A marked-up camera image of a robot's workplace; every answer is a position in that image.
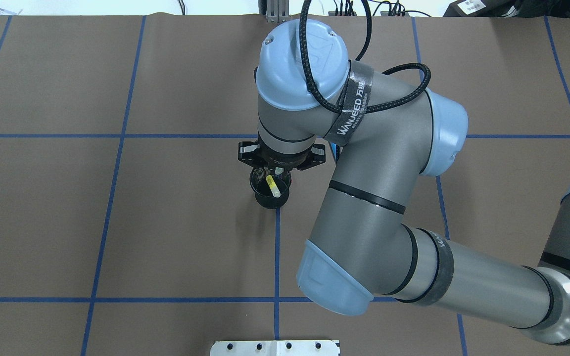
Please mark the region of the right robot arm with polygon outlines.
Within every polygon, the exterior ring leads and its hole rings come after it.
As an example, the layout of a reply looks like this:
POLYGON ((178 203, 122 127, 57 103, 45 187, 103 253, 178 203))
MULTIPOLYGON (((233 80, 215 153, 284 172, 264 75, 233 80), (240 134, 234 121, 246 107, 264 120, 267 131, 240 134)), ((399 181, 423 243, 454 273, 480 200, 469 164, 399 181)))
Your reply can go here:
POLYGON ((318 138, 342 149, 304 243, 298 288, 342 315, 387 296, 570 346, 570 185, 536 266, 406 223, 418 179, 450 169, 468 135, 465 108, 430 90, 429 77, 421 63, 380 72, 350 59, 342 37, 317 20, 280 24, 263 39, 255 69, 262 167, 310 168, 318 138))

